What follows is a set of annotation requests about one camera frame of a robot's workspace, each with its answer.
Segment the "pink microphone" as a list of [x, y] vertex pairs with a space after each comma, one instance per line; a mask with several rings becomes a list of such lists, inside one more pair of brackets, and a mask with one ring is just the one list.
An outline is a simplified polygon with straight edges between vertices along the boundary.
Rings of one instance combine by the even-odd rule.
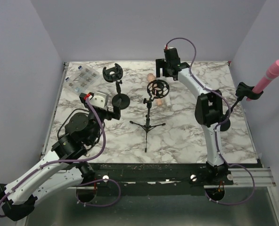
[[260, 79], [257, 85], [252, 89], [254, 94], [261, 94], [263, 90], [279, 76], [279, 59], [276, 60], [266, 71], [266, 74]]

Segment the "clear plastic parts box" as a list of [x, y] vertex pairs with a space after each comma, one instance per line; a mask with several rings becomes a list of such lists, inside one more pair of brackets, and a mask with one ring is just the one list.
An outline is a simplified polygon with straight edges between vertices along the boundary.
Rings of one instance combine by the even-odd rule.
[[100, 73], [85, 64], [79, 65], [77, 70], [65, 79], [64, 86], [75, 93], [87, 93], [89, 87], [100, 78]]

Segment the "black tripod shock mount stand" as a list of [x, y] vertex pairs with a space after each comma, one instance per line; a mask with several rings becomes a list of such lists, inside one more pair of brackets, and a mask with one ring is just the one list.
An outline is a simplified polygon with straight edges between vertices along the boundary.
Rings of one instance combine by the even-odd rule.
[[[160, 90], [157, 91], [156, 95], [153, 94], [153, 91], [155, 89], [154, 88], [149, 89], [149, 87], [148, 87], [150, 84], [153, 84], [154, 82], [156, 82], [158, 84], [158, 87], [160, 88]], [[154, 80], [154, 81], [150, 82], [147, 85], [147, 93], [149, 95], [149, 99], [144, 98], [144, 100], [143, 100], [143, 104], [146, 104], [146, 106], [147, 106], [147, 114], [145, 116], [146, 117], [146, 123], [144, 125], [141, 125], [141, 124], [135, 123], [133, 121], [130, 121], [130, 124], [134, 124], [134, 125], [137, 125], [137, 126], [143, 128], [143, 130], [146, 133], [146, 136], [145, 136], [145, 152], [147, 152], [148, 132], [150, 132], [151, 130], [153, 130], [156, 127], [166, 125], [166, 123], [161, 123], [161, 124], [157, 124], [157, 125], [153, 125], [153, 126], [150, 124], [150, 110], [152, 108], [152, 102], [154, 101], [154, 99], [164, 98], [167, 94], [169, 94], [169, 91], [170, 91], [170, 86], [164, 80]]]

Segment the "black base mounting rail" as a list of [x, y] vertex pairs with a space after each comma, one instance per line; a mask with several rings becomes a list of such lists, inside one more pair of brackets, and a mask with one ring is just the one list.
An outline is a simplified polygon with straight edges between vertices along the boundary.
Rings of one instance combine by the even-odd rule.
[[205, 193], [205, 186], [232, 185], [226, 166], [211, 169], [206, 163], [78, 163], [82, 182], [93, 185], [78, 188], [82, 195], [100, 197], [192, 195]]

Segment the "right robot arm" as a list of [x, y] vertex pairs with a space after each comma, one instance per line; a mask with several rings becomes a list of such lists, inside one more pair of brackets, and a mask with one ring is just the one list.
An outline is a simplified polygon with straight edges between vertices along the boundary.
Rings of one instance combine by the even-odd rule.
[[222, 93], [207, 87], [195, 76], [188, 63], [181, 62], [176, 48], [164, 49], [164, 58], [156, 60], [156, 76], [172, 77], [196, 98], [195, 119], [201, 125], [207, 148], [205, 178], [215, 185], [228, 171], [222, 157], [220, 123], [223, 119]]

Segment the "black clip round base stand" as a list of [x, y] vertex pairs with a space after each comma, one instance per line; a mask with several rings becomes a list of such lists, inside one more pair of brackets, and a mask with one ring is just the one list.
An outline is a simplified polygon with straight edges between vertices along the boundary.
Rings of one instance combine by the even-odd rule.
[[236, 102], [230, 107], [230, 113], [229, 110], [226, 111], [226, 113], [222, 116], [221, 118], [221, 127], [220, 127], [220, 131], [227, 131], [230, 126], [231, 126], [231, 122], [229, 119], [229, 115], [231, 115], [231, 113], [233, 112], [234, 107], [243, 100], [244, 97], [252, 97], [253, 100], [257, 100], [261, 97], [261, 95], [263, 94], [263, 91], [261, 91], [261, 93], [255, 93], [253, 92], [253, 86], [248, 86], [246, 85], [244, 82], [240, 82], [237, 86], [236, 89]]

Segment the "beige microphone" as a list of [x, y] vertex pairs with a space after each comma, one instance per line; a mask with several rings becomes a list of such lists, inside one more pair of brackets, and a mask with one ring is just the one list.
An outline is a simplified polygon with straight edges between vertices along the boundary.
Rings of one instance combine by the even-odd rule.
[[[149, 73], [148, 76], [147, 76], [147, 80], [148, 80], [148, 83], [150, 83], [150, 82], [156, 80], [156, 77], [153, 73]], [[153, 91], [154, 95], [156, 95], [157, 91], [160, 90], [160, 88], [158, 87], [158, 84], [156, 82], [154, 82], [153, 84], [150, 84], [148, 87], [149, 87], [149, 89], [151, 89], [151, 88], [155, 89]], [[152, 104], [153, 104], [153, 106], [161, 107], [163, 105], [163, 102], [162, 102], [161, 99], [154, 99]]]

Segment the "black shock mount desk stand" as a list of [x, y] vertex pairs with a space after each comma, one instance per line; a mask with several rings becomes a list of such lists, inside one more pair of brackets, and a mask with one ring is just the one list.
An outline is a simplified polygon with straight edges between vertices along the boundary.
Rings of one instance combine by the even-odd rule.
[[123, 69], [122, 67], [115, 63], [114, 67], [106, 68], [104, 67], [102, 70], [102, 75], [105, 81], [109, 83], [115, 82], [116, 92], [117, 94], [113, 96], [112, 98], [112, 105], [117, 104], [120, 102], [120, 109], [124, 110], [130, 105], [130, 98], [123, 94], [121, 91], [121, 85], [122, 85], [122, 77], [123, 77]]

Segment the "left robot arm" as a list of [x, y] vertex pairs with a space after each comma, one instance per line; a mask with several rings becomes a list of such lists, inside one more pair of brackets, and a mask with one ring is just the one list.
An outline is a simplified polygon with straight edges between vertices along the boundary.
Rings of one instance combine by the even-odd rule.
[[109, 111], [103, 97], [81, 94], [80, 100], [85, 108], [70, 113], [62, 124], [65, 133], [51, 150], [21, 177], [0, 184], [0, 218], [19, 221], [49, 194], [92, 183], [89, 161], [104, 152], [107, 143], [104, 120], [121, 118], [121, 102], [114, 102], [113, 111]]

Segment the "silver white microphone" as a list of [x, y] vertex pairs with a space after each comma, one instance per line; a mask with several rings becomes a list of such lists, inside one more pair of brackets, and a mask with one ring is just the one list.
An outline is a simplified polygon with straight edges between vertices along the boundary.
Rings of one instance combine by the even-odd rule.
[[172, 103], [171, 103], [171, 98], [170, 98], [170, 94], [167, 94], [165, 97], [164, 97], [164, 100], [165, 100], [165, 104], [167, 107], [171, 106]]

